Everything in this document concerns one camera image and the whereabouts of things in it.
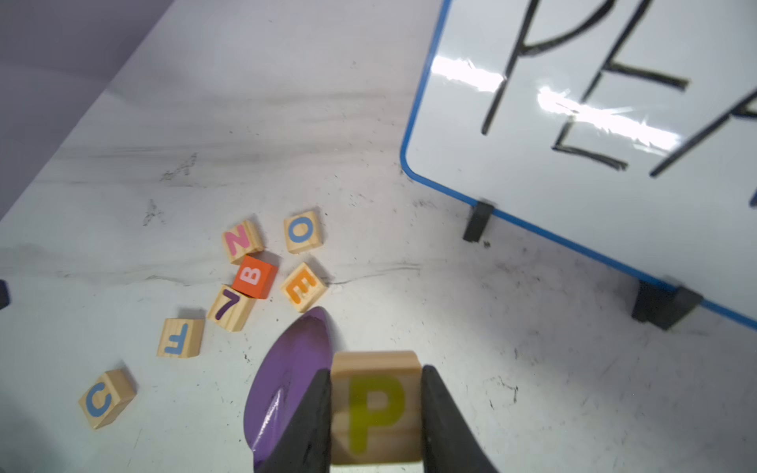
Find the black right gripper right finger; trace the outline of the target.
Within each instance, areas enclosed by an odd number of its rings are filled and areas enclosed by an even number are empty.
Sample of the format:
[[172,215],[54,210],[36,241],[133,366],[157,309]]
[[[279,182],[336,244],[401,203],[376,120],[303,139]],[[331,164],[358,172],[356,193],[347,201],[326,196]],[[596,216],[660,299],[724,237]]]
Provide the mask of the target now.
[[438,370],[421,376],[422,459],[425,472],[497,472],[485,454]]

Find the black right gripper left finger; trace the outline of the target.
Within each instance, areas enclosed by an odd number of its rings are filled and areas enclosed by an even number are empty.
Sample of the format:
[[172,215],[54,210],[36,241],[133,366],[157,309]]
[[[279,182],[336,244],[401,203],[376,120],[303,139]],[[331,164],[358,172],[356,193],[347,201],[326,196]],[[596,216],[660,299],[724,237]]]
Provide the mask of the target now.
[[319,370],[273,453],[254,471],[329,472],[331,419],[330,372]]

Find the wooden block green P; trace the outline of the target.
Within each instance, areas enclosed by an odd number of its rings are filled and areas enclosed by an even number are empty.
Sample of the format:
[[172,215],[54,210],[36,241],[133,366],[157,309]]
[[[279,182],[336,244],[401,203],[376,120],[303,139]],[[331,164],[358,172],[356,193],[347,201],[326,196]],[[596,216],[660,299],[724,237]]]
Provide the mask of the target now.
[[336,353],[330,370],[331,462],[419,461],[421,378],[412,351]]

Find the wooden block orange E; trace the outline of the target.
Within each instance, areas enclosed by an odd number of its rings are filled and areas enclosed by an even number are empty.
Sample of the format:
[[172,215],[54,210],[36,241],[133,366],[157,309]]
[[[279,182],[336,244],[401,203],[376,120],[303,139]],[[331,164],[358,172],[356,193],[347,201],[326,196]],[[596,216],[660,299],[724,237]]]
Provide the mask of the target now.
[[327,291],[327,285],[319,279],[307,263],[301,263],[283,282],[282,294],[298,313],[305,313]]

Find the blue framed whiteboard PEAR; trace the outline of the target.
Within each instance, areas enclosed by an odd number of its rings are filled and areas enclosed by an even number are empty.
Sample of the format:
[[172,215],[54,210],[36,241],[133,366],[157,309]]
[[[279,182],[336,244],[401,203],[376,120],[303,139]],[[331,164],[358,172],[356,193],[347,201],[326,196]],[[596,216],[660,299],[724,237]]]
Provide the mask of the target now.
[[642,281],[659,324],[755,325],[752,1],[446,1],[400,161]]

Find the wooden block purple 7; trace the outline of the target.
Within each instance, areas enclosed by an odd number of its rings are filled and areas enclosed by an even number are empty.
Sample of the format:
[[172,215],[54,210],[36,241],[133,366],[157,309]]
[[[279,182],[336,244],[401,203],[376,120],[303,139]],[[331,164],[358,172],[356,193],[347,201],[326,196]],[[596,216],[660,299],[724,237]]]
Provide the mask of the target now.
[[231,286],[223,285],[207,318],[229,332],[240,332],[254,308],[256,299],[250,298]]

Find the wooden block blue F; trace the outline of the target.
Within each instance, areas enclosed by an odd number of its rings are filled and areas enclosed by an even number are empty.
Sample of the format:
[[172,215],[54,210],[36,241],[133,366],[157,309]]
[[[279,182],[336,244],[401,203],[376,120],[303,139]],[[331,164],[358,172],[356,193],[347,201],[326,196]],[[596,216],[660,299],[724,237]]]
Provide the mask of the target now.
[[164,322],[157,356],[189,359],[200,354],[203,319],[168,318]]

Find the orange block white B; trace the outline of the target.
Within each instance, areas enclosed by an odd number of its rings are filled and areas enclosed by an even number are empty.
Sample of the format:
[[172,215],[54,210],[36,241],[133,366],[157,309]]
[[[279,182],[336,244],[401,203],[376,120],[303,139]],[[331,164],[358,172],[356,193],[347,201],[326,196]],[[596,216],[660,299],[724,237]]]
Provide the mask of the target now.
[[232,289],[257,300],[268,298],[278,267],[246,255],[232,284]]

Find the wooden block blue C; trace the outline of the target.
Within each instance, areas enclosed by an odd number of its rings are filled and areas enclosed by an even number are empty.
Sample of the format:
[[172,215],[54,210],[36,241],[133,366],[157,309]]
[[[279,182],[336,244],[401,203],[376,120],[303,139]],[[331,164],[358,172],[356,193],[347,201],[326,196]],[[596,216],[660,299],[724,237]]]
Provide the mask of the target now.
[[93,430],[114,423],[136,397],[136,389],[125,370],[102,374],[79,399],[82,412]]

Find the wooden block blue O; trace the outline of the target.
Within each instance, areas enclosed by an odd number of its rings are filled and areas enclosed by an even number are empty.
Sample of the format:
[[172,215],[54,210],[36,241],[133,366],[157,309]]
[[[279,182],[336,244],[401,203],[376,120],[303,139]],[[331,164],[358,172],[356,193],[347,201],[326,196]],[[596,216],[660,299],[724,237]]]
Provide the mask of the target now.
[[284,233],[287,250],[291,254],[314,250],[323,245],[321,224],[315,211],[287,218],[284,221]]

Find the wooden block pink N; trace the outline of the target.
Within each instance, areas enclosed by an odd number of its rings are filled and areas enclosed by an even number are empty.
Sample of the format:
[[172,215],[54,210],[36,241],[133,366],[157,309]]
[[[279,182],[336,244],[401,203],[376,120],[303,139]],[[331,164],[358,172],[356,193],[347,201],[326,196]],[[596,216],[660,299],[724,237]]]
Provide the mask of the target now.
[[250,220],[244,220],[224,232],[223,244],[228,260],[235,265],[240,265],[247,255],[265,250],[258,230]]

